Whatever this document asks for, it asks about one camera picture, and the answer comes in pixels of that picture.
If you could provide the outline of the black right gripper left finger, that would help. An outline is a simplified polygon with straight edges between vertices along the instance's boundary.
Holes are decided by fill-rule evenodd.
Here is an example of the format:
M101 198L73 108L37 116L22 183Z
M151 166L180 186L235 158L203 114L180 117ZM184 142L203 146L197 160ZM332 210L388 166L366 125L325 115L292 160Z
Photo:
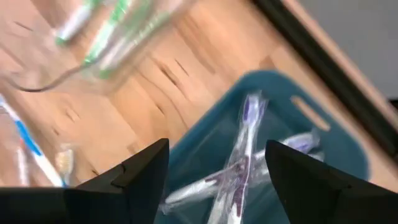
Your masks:
M1 223L153 223L169 164L159 139L76 187L1 189Z

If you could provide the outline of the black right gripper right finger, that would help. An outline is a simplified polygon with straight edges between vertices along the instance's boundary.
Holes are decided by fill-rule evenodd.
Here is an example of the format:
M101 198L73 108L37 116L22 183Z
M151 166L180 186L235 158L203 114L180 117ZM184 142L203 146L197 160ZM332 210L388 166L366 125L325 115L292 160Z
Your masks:
M289 222L397 224L397 193L275 140L265 158Z

